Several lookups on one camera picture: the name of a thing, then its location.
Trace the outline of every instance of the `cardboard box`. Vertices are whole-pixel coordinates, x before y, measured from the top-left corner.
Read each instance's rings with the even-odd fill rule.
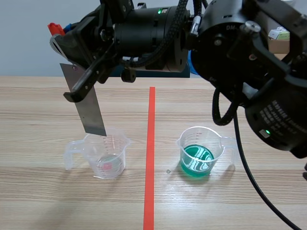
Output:
[[[269,37],[275,40],[289,40],[290,33],[289,31],[271,30],[269,33]]]
[[[269,51],[274,54],[287,54],[290,51],[290,40],[268,40]]]

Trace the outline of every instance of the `water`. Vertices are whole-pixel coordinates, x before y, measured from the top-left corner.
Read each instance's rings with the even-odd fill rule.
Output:
[[[207,176],[209,175],[211,168],[213,167],[213,162],[199,162],[197,160],[211,161],[214,159],[213,154],[204,146],[201,145],[189,145],[184,148],[188,155],[192,156],[194,159],[186,156],[182,156],[180,160],[181,167],[183,171],[191,176]]]
[[[125,168],[125,162],[120,157],[114,159],[114,156],[104,156],[97,161],[97,177],[113,178],[121,174]]]

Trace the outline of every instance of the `black cable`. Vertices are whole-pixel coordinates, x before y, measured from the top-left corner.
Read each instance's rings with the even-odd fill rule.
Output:
[[[242,84],[237,84],[237,87],[235,88],[235,95],[232,99],[232,102],[225,115],[221,118],[220,106],[219,106],[220,89],[216,87],[213,94],[213,102],[212,102],[212,118],[213,122],[216,125],[226,126],[232,121],[232,119],[236,115],[236,110],[238,109],[239,104],[241,102],[241,94],[242,94]]]
[[[165,38],[162,40],[160,45],[154,50],[154,52],[152,52],[147,58],[143,58],[135,62],[134,61],[130,61],[130,62],[123,61],[122,63],[124,65],[129,65],[132,68],[138,68],[138,67],[142,67],[145,65],[149,65],[157,61],[162,56],[162,54],[168,49],[170,44],[173,42],[175,36],[177,35],[177,33],[181,32],[182,24],[184,22],[187,3],[188,3],[188,0],[179,0],[179,3],[175,11],[175,15],[171,22],[171,26],[169,30],[167,31]]]
[[[201,16],[201,0],[193,0],[194,16]]]
[[[294,230],[301,230],[298,226],[296,226],[294,223],[292,223],[287,217],[285,217],[265,196],[265,194],[262,192],[262,190],[259,188],[258,184],[256,183],[249,167],[246,162],[243,148],[242,148],[242,143],[241,143],[241,137],[240,137],[240,130],[239,130],[239,122],[238,122],[238,117],[237,114],[235,114],[234,117],[234,123],[235,123],[235,132],[236,132],[236,142],[238,144],[238,150],[240,153],[240,157],[243,163],[243,167],[245,169],[246,174],[248,175],[248,178],[252,185],[254,186],[256,192],[259,194],[261,199],[269,206],[269,208],[280,218],[282,219],[283,222],[285,222],[289,227],[291,227]]]
[[[204,8],[206,9],[208,7],[207,0],[201,0],[201,1],[202,1],[202,4],[203,4]]]

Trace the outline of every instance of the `red cap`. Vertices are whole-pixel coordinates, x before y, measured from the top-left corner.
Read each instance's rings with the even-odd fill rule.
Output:
[[[48,28],[51,35],[65,35],[65,32],[60,24],[50,23]]]

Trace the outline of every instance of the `green liquid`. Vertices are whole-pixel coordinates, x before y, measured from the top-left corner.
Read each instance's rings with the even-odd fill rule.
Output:
[[[184,156],[180,160],[180,165],[187,174],[195,177],[207,176],[210,174],[211,166],[213,162],[199,162],[202,161],[211,161],[214,159],[213,154],[204,146],[201,145],[189,145],[184,148],[185,152],[191,157]]]

